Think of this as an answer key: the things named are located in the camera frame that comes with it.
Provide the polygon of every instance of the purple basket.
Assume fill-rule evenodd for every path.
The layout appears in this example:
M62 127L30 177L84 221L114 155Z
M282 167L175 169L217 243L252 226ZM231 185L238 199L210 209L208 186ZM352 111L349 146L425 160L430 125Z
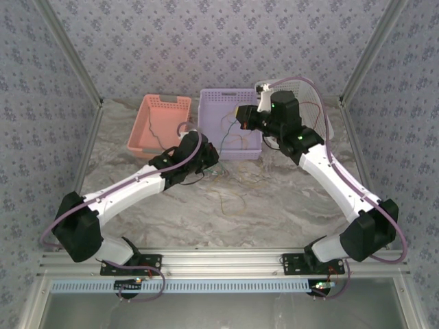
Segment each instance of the purple basket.
M235 108L257 105L254 89L203 89L198 107L198 127L220 152L221 141L235 121ZM221 160L256 160L261 155L262 134L241 130L236 122L224 140Z

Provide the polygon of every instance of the marble floor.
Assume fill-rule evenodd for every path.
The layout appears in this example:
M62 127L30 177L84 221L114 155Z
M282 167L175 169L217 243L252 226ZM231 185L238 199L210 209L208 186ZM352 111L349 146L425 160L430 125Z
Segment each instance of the marble floor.
M133 174L147 163L127 149L141 99L106 99L82 194ZM193 101L191 120L196 122ZM358 178L340 110L329 108L333 153ZM118 214L103 231L139 247L302 247L347 222L306 172L264 144L259 160L224 161L228 175L173 186Z

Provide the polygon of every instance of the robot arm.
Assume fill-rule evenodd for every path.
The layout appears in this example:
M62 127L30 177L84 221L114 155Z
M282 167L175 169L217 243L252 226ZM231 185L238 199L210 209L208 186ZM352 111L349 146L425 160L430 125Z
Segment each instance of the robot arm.
M137 265L133 257L136 248L128 239L116 239L103 234L101 230L114 216L141 199L163 192L183 182L190 173L201 173L216 164L219 158L216 149L208 142L206 136L201 136L202 142L197 154L181 167L148 175L187 159L198 144L197 132L189 132L178 147L166 150L133 175L112 186L83 197L76 192L66 195L56 218L80 204L96 199L96 202L67 216L52 230L73 261L79 263L96 258L120 265Z
M264 136L276 138L280 151L310 173L335 200L349 227L341 234L323 236L305 247L305 260L312 269L325 268L335 258L351 257L362 261L395 239L396 231L388 220L363 198L377 202L395 221L398 207L391 200L382 202L362 186L334 157L329 162L323 139L312 129L302 125L298 100L292 91L273 93L265 86L260 90L258 106L240 106L237 120L241 129L260 130ZM333 163L348 181L363 192L353 192L335 172Z

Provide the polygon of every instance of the plastic basket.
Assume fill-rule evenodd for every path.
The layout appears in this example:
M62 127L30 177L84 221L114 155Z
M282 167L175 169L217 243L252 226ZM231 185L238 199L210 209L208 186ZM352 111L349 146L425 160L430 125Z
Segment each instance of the plastic basket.
M191 99L177 96L176 101L162 101L161 97L166 96L146 95L140 105L128 140L128 149L138 158L153 158L180 144L177 127L189 120Z
M198 127L216 147L220 160L256 160L261 155L262 134L242 130L239 122L232 125L236 107L245 104L257 105L253 89L201 90Z
M261 84L272 84L280 79L273 80L263 80L258 81L254 86L260 86ZM320 102L317 93L315 90L308 85L306 82L302 80L290 80L279 84L273 88L275 91L280 90L290 90L294 93L299 103L304 101L310 101L312 103L316 103L320 106L320 111L322 109L322 103ZM313 128L321 137L326 139L326 128L324 126L324 118L323 113L320 112L317 106L310 103L303 103L300 105L300 116L302 117L303 125L307 127ZM329 122L329 139L334 137L334 130L332 128L331 122Z

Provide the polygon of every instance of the patterned wallpaper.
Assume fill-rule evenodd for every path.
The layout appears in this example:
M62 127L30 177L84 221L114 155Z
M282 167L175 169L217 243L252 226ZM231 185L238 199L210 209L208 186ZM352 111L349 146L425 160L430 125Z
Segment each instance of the patterned wallpaper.
M14 328L38 238L71 190L94 108L31 0L0 1L0 328Z
M105 98L310 77L337 94L388 0L51 0Z
M400 206L432 328L439 328L438 63L439 3L410 1L349 106L376 192Z

